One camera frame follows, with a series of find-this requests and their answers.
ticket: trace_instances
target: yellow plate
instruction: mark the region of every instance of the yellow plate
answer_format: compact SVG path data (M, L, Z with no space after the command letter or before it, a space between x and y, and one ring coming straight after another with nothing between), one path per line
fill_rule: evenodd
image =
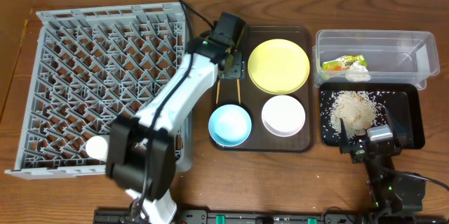
M306 82L309 59L297 44L284 39L261 43L250 55L248 73L261 90L275 95L289 94Z

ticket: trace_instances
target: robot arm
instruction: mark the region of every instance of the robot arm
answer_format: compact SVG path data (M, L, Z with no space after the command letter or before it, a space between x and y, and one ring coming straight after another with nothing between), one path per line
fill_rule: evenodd
M87 142L87 153L106 162L106 176L126 189L133 199L145 197L142 210L153 224L169 224L176 212L176 204L168 191L175 175L174 135L198 99L216 82L219 73L232 66L232 52L244 26L242 19L222 13L214 30L208 34L209 39L199 36L187 44L180 68L150 104L131 119L117 117L110 136L94 136ZM166 100L182 81L191 59L189 75ZM159 117L151 126L156 110L164 101ZM147 156L135 147L142 141L147 141L149 147L147 184L150 185L149 192L143 196L140 193Z

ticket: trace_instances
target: pile of rice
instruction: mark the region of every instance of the pile of rice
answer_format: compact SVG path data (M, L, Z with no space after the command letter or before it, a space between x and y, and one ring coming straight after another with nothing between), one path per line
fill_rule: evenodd
M369 97L366 91L340 91L333 93L335 102L330 108L330 125L341 133L340 118L343 119L347 137L362 136L372 125L377 116L381 116L383 105Z

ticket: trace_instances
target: wooden table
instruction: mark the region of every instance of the wooden table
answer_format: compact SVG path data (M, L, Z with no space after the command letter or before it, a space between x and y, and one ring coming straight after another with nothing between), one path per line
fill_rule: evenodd
M175 0L36 0L33 11L148 4ZM394 163L449 183L449 0L186 0L209 19L222 11L248 24L302 25L320 29L397 29L432 32L441 73L420 91L427 144L405 150ZM194 18L196 33L206 25ZM32 15L0 123L0 170L14 167L40 20ZM322 213L329 206L363 210L374 206L363 164L316 139L304 154L221 152L209 142L211 92L194 109L194 166L177 174L173 199L181 207L230 211ZM98 206L127 207L130 198L104 176L21 180L0 174L0 223L91 223ZM449 218L449 194L427 184L422 214Z

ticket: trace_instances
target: black tray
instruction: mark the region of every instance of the black tray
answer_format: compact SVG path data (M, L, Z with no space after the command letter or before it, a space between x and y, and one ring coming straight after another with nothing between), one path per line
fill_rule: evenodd
M420 99L417 89L411 84L367 84L367 83L324 83L319 89L321 140L329 146L338 146L340 136L330 126L328 109L335 101L332 93L338 91L368 91L374 92L369 96L376 96L375 101L384 103L391 116L404 127L408 137L406 149L420 149L424 147L424 129L420 109ZM382 117L377 118L377 123L382 123ZM358 141L354 137L350 144Z
M262 124L261 112L264 104L274 97L272 94L260 90L246 74L247 63L254 48L270 39L286 39L295 42L306 52L311 61L311 39L307 29L292 26L247 26L240 41L239 50L243 54L243 78L240 80L241 106L250 114L253 127L245 142L235 147L218 145L211 137L211 143L220 150L253 151L253 152L305 152L314 144L314 102L313 79L311 73L307 82L290 95L298 99L304 107L306 121L301 131L291 137L278 137L270 133ZM217 86L215 85L213 108L221 105L239 104L237 83L235 79L222 79L220 83L220 97L215 105Z

